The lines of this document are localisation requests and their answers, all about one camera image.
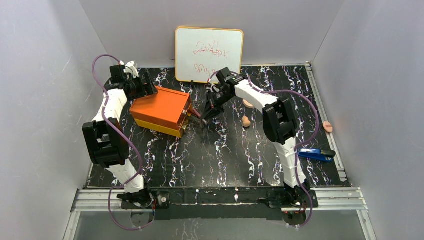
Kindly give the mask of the beige gourd makeup sponge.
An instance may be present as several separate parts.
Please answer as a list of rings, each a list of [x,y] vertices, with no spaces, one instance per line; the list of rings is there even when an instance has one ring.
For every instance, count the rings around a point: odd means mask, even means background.
[[[251,121],[247,116],[243,116],[241,118],[241,123],[244,128],[249,128],[251,126]]]

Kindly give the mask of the small round pink puff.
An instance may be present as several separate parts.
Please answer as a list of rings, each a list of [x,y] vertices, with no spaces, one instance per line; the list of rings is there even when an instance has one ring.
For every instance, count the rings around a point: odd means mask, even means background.
[[[324,121],[322,123],[322,127],[329,134],[334,131],[333,125],[330,122],[328,122],[328,121]]]

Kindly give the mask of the orange drawer organizer box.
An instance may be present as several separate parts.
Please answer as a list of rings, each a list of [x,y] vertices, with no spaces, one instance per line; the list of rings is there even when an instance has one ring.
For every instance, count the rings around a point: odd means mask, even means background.
[[[191,96],[170,88],[157,88],[157,93],[136,99],[129,112],[139,127],[181,138],[187,117],[191,114]]]

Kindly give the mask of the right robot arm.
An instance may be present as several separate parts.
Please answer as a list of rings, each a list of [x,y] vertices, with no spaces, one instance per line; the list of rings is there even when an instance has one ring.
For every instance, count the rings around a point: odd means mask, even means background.
[[[207,121],[224,112],[224,104],[232,98],[246,100],[262,113],[263,131],[278,153],[283,170],[285,197],[291,204],[311,200],[310,185],[297,157],[297,121],[289,99],[278,98],[227,67],[214,72],[218,84],[206,92],[201,120]]]

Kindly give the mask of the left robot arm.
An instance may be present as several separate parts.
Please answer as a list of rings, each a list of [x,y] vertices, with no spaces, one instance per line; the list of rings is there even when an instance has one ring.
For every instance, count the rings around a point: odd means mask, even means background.
[[[103,84],[103,100],[96,116],[82,126],[87,150],[94,165],[112,173],[122,184],[124,193],[117,197],[128,203],[148,205],[153,197],[145,185],[141,169],[130,161],[135,145],[122,131],[121,115],[129,101],[154,96],[158,90],[150,74],[140,75],[135,61],[122,61],[109,68],[111,77]]]

